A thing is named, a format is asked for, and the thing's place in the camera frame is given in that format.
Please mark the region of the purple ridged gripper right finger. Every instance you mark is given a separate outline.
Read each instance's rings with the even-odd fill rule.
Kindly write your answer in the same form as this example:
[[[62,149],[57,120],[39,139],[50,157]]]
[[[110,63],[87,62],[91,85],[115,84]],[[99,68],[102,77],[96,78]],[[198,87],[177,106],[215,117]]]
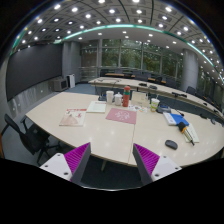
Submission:
[[[132,153],[137,163],[141,182],[144,185],[181,170],[181,167],[168,156],[159,156],[136,143],[133,144]]]

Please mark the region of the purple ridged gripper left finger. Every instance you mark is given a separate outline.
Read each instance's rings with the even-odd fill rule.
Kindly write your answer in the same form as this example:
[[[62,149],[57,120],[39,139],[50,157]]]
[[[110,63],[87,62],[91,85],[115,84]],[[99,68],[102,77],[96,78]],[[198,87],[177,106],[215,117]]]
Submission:
[[[56,153],[41,169],[80,185],[90,154],[91,144],[86,143],[66,154]]]

